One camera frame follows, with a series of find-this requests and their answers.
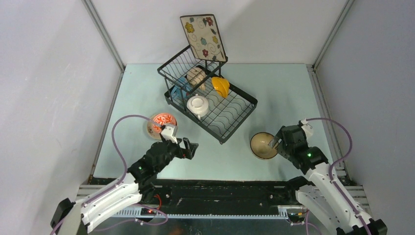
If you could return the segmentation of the tan bowl with dark rim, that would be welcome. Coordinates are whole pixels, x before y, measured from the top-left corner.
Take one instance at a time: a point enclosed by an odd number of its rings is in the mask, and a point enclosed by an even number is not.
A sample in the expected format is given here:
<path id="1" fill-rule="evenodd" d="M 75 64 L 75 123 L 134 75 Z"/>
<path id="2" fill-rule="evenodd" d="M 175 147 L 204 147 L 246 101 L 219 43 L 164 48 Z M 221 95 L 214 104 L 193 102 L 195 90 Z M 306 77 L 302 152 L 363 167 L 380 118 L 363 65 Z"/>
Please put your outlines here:
<path id="1" fill-rule="evenodd" d="M 250 140 L 252 153 L 262 160 L 269 160 L 277 155 L 277 150 L 268 144 L 274 136 L 267 132 L 259 132 L 253 135 Z"/>

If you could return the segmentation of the beige saucer plate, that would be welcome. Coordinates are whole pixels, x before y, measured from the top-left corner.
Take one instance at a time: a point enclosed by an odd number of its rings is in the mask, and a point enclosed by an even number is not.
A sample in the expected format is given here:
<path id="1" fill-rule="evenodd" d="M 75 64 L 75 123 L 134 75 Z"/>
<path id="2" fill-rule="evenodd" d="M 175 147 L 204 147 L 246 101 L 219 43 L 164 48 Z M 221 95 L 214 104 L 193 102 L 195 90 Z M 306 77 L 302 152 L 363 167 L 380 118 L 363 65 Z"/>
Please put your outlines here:
<path id="1" fill-rule="evenodd" d="M 161 140 L 161 136 L 160 136 L 161 127 L 159 125 L 154 125 L 151 121 L 148 121 L 146 130 L 147 130 L 148 135 L 151 138 L 158 140 L 158 141 Z"/>

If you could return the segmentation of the orange patterned white bowl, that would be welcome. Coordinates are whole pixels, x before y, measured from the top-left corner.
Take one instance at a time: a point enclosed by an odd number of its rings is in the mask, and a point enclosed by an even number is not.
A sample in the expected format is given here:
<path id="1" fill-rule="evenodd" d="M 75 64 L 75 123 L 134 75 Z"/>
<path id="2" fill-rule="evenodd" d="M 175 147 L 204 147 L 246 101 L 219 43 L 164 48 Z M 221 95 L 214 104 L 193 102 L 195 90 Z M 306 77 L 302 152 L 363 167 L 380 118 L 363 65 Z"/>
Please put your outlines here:
<path id="1" fill-rule="evenodd" d="M 163 125 L 167 125 L 167 124 L 172 124 L 172 125 L 177 125 L 177 120 L 176 118 L 170 114 L 170 113 L 159 113 L 154 115 L 154 117 L 152 118 L 153 122 L 159 124 L 159 125 L 155 125 L 151 123 L 151 128 L 155 133 L 160 133 L 161 132 L 161 126 Z"/>

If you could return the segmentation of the white two-handled soup bowl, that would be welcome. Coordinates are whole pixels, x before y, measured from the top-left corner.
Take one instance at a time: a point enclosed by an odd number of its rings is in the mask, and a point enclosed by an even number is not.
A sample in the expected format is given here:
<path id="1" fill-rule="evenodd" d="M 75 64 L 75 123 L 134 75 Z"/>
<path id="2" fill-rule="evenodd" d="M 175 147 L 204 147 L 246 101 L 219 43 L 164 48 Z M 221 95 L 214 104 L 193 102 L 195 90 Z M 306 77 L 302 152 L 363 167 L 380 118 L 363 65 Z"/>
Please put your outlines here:
<path id="1" fill-rule="evenodd" d="M 186 104 L 189 111 L 197 117 L 198 120 L 201 120 L 202 117 L 206 116 L 209 111 L 208 100 L 201 95 L 195 94 L 192 96 Z"/>

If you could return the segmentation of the blue floral mug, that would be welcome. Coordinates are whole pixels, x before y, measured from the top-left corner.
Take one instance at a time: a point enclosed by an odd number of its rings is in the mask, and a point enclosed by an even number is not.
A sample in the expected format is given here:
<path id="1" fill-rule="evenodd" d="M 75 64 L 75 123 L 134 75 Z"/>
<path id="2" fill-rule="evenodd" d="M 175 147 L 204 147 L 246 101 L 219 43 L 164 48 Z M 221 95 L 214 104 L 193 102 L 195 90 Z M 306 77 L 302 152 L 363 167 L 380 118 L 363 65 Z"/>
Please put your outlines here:
<path id="1" fill-rule="evenodd" d="M 182 96 L 184 99 L 188 99 L 190 96 L 189 91 L 192 90 L 191 85 L 187 82 L 187 79 L 184 77 L 180 77 L 177 82 L 179 85 L 175 85 L 171 91 L 171 95 L 173 99 L 181 99 Z"/>

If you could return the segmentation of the yellow orange bowl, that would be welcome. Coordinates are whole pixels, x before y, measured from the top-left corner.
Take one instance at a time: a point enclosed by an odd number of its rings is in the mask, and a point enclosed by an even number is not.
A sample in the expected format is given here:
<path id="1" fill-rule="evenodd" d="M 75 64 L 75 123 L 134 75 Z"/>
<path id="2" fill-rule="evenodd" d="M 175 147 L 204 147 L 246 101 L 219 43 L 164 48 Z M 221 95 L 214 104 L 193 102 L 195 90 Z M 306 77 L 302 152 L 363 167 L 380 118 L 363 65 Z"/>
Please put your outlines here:
<path id="1" fill-rule="evenodd" d="M 214 89 L 218 92 L 218 94 L 222 98 L 228 97 L 229 90 L 230 90 L 230 83 L 227 79 L 222 78 L 222 77 L 212 77 L 211 82 L 212 82 Z"/>

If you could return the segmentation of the beige ceramic mug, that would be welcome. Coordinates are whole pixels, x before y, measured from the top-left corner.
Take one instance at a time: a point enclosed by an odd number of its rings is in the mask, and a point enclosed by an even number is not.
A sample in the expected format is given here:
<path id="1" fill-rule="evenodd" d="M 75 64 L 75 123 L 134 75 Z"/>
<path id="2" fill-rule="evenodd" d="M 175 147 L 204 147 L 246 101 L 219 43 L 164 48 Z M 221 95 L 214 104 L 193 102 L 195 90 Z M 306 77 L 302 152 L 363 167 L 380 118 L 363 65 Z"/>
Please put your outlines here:
<path id="1" fill-rule="evenodd" d="M 206 89 L 204 82 L 202 82 L 205 77 L 206 73 L 199 67 L 191 68 L 186 74 L 186 79 L 193 88 L 201 84 L 198 88 L 201 91 Z"/>

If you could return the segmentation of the square floral ceramic plate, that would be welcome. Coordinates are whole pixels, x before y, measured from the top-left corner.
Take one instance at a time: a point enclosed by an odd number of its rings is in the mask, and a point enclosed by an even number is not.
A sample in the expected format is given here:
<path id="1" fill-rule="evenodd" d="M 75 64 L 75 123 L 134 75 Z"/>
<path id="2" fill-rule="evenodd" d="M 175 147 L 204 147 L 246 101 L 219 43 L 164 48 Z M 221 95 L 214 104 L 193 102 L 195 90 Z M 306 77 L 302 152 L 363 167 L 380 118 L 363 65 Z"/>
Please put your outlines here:
<path id="1" fill-rule="evenodd" d="M 213 14 L 185 15 L 180 17 L 180 21 L 196 59 L 220 63 L 228 61 Z"/>

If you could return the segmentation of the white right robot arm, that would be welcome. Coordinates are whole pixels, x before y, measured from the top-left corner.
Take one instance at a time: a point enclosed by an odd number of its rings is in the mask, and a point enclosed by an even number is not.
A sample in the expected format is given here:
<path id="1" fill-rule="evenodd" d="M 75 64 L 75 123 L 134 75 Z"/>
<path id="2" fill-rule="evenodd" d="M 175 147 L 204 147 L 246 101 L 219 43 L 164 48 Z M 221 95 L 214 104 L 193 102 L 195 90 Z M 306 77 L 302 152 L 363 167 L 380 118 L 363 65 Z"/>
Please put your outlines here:
<path id="1" fill-rule="evenodd" d="M 336 235 L 385 235 L 388 228 L 374 220 L 351 196 L 333 171 L 325 154 L 309 146 L 309 124 L 282 126 L 269 146 L 290 161 L 303 175 L 291 179 L 294 186 L 285 190 L 285 200 L 301 203 L 327 230 Z"/>

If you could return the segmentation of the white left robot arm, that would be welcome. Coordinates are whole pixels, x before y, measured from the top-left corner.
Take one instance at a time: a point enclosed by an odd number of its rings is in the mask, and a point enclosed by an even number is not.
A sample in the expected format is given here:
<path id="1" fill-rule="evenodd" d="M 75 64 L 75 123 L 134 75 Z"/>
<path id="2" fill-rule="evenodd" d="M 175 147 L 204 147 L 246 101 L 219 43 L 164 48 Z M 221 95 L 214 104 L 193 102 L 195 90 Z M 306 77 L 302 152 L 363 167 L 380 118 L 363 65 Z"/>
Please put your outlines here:
<path id="1" fill-rule="evenodd" d="M 62 200 L 50 222 L 52 235 L 87 235 L 122 209 L 154 200 L 153 181 L 174 158 L 191 160 L 198 148 L 187 138 L 162 138 L 143 157 L 100 190 L 77 201 Z"/>

